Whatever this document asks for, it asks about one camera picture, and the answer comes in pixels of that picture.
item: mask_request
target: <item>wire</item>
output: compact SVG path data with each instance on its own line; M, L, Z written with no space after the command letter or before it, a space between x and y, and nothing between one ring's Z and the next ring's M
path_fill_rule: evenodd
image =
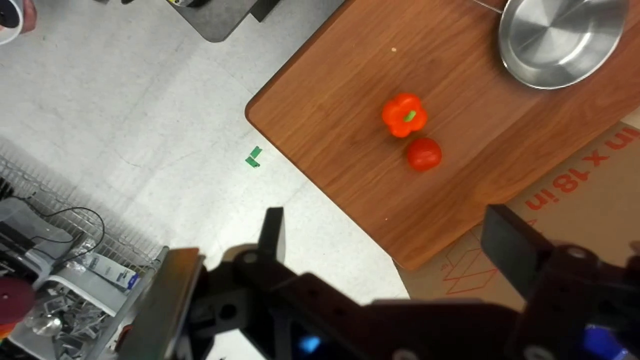
M16 197L16 200L19 200L19 201L23 201L25 206L31 208L31 204L29 204L25 197L19 197L19 195L8 195L8 197ZM88 208L88 206L68 206L68 208L57 210L57 212L46 214L44 220L51 220L51 218L55 218L55 216L60 216L60 214L80 212L80 210L82 210L82 212L90 212L90 214L95 216L97 221L99 221L99 238L97 238L97 242L95 242L95 246L94 246L94 247L97 247L97 246L104 242L104 238L106 238L106 224L104 224L104 218L99 216L99 212L95 212L95 210L91 210L91 208ZM35 242L35 239L42 239L42 242L51 242L51 243L69 243L69 242L74 242L74 239L53 239L53 238L44 238L44 235L34 235L34 238L29 238L29 239L34 239L34 242ZM44 249L40 249L40 247L29 247L29 249L35 249L35 252L44 254L46 258L55 259L51 254L48 254L48 252L44 252Z

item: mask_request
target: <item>metal pot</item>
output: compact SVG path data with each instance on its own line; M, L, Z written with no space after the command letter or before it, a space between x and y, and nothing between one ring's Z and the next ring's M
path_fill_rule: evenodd
M501 14L499 56L522 84L557 90L594 73L615 49L627 0L510 0Z

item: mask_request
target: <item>white surface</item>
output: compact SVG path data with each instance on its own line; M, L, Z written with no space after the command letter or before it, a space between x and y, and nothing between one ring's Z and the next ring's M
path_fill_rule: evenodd
M158 1L40 1L40 24L0 47L0 135L145 235L200 246L214 266L286 208L286 264L359 301L405 297L389 258L243 117L252 94L337 0L282 0L209 43ZM262 146L259 168L243 158ZM253 357L238 335L211 357Z

